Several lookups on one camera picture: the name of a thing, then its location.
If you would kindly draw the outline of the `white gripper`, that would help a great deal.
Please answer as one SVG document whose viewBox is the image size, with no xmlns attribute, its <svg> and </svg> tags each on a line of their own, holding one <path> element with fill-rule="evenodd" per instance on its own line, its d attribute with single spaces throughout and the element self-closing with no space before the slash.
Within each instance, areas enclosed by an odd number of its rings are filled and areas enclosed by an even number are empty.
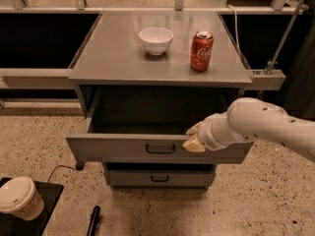
<svg viewBox="0 0 315 236">
<path fill-rule="evenodd" d="M 186 134 L 193 135 L 182 145 L 190 152 L 205 152 L 206 149 L 220 150 L 236 143 L 226 113 L 207 117 L 189 128 Z"/>
</svg>

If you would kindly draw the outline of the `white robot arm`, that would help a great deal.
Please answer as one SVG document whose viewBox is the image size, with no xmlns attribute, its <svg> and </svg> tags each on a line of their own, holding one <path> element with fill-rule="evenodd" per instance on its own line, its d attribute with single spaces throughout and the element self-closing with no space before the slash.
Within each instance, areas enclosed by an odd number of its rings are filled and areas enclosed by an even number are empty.
<svg viewBox="0 0 315 236">
<path fill-rule="evenodd" d="M 208 116 L 186 134 L 189 139 L 182 146 L 191 152 L 267 141 L 315 161 L 315 122 L 289 116 L 281 107 L 257 98 L 234 100 L 224 113 Z"/>
</svg>

